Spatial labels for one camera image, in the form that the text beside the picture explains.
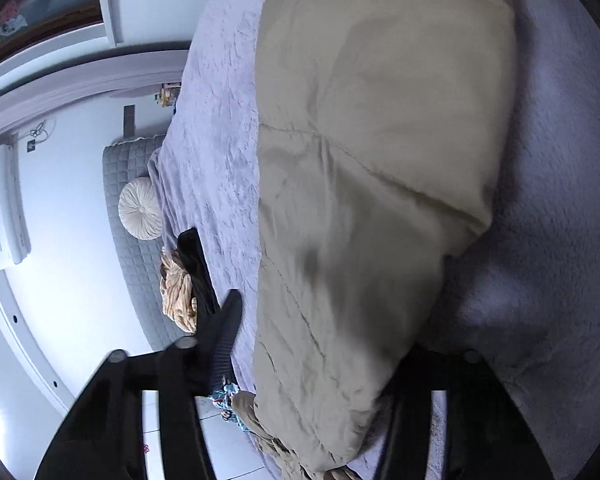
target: beige comforter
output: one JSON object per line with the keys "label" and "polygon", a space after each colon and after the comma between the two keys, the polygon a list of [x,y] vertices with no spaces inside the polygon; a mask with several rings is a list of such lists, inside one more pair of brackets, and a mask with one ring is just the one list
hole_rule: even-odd
{"label": "beige comforter", "polygon": [[358,453],[443,279],[490,224],[509,0],[268,0],[255,413],[311,471]]}
{"label": "beige comforter", "polygon": [[231,409],[247,426],[261,452],[273,457],[282,472],[282,480],[360,480],[360,476],[347,466],[329,472],[315,472],[304,468],[292,450],[287,449],[262,427],[255,414],[254,400],[251,392],[238,392],[231,401]]}

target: tufted cushion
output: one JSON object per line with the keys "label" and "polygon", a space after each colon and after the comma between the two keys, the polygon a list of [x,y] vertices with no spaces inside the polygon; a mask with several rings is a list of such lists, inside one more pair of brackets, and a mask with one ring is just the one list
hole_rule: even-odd
{"label": "tufted cushion", "polygon": [[102,154],[104,195],[113,241],[118,253],[126,288],[142,330],[153,350],[162,350],[184,332],[162,314],[160,296],[160,250],[162,237],[138,240],[123,227],[118,215],[118,200],[126,184],[147,176],[146,164],[162,145],[164,136],[136,139],[107,146]]}

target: light blue cloth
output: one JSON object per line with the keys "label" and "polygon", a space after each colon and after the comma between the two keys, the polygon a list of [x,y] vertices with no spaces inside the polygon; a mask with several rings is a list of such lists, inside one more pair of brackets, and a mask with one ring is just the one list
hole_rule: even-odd
{"label": "light blue cloth", "polygon": [[211,399],[214,406],[222,412],[222,418],[224,418],[224,420],[235,422],[241,430],[245,433],[249,433],[249,428],[244,425],[243,421],[240,420],[240,417],[238,417],[234,413],[234,410],[231,409],[231,400],[239,391],[240,387],[237,384],[226,383],[222,390],[215,390],[209,396],[209,399]]}

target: air conditioner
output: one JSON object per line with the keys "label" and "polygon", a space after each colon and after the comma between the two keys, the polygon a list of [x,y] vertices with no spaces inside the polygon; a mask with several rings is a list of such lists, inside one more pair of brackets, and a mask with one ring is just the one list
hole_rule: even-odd
{"label": "air conditioner", "polygon": [[18,206],[18,183],[11,146],[0,146],[0,270],[19,264],[29,253]]}

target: cable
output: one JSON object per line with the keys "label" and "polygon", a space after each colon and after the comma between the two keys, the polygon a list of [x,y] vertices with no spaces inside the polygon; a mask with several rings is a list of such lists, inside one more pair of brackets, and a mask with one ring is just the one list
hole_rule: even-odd
{"label": "cable", "polygon": [[[38,137],[44,135],[45,138],[42,140],[38,140]],[[25,137],[31,137],[32,139],[34,139],[36,141],[36,144],[42,144],[42,142],[45,142],[46,140],[48,140],[48,138],[51,136],[51,134],[45,130],[45,121],[42,121],[41,123],[38,124],[38,126],[36,126],[35,128],[33,128],[32,130],[29,130],[28,133],[19,136],[18,140],[22,140]]]}

